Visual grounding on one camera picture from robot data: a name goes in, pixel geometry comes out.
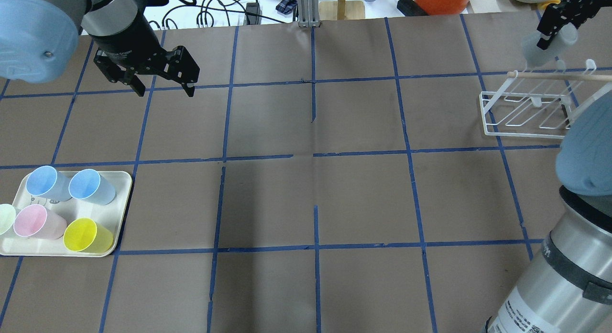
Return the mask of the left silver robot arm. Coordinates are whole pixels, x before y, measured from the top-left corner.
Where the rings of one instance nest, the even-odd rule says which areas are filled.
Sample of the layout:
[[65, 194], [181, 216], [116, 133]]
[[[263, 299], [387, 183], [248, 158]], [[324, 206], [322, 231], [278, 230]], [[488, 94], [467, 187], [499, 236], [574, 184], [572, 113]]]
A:
[[160, 76], [195, 93], [199, 66], [182, 45], [162, 48], [144, 16], [170, 0], [0, 0], [0, 72], [31, 84], [65, 71], [81, 32], [98, 45], [96, 67], [111, 83], [143, 96], [140, 75]]

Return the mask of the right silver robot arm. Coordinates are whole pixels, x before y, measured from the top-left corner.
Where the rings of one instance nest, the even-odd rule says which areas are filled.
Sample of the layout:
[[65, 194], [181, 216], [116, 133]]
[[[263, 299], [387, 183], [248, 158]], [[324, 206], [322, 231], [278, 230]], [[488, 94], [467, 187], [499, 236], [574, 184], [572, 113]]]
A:
[[[485, 119], [494, 105], [511, 106], [512, 119], [525, 109], [565, 114], [556, 160], [560, 198], [565, 212], [544, 238], [539, 252], [522, 273], [497, 313], [488, 318], [483, 333], [592, 333], [611, 314], [611, 77], [586, 71], [568, 74], [563, 61], [553, 73], [536, 73], [574, 45], [579, 26], [594, 17], [611, 0], [560, 0], [548, 5], [537, 32], [522, 41], [526, 67], [511, 71], [497, 91], [480, 93], [479, 108]], [[569, 95], [516, 93], [525, 79], [603, 82], [577, 108]]]

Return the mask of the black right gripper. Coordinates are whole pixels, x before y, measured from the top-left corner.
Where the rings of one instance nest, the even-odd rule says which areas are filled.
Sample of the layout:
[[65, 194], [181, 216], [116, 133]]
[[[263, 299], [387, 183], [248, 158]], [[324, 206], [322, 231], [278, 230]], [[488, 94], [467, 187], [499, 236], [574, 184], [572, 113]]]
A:
[[588, 19], [595, 17], [603, 7], [610, 7], [611, 0], [560, 0], [557, 4], [546, 7], [537, 30], [541, 37], [537, 46], [548, 50], [555, 36], [566, 24], [579, 28]]

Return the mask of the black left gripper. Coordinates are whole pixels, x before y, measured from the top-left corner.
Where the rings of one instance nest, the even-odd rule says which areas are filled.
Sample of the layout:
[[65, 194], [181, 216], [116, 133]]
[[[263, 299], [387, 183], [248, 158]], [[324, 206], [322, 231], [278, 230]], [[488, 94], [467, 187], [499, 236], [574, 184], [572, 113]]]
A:
[[143, 97], [146, 86], [138, 76], [155, 75], [176, 82], [184, 87], [188, 97], [194, 96], [199, 65], [183, 45], [165, 50], [141, 13], [122, 32], [95, 35], [93, 40], [98, 45], [94, 64], [107, 81], [127, 85]]

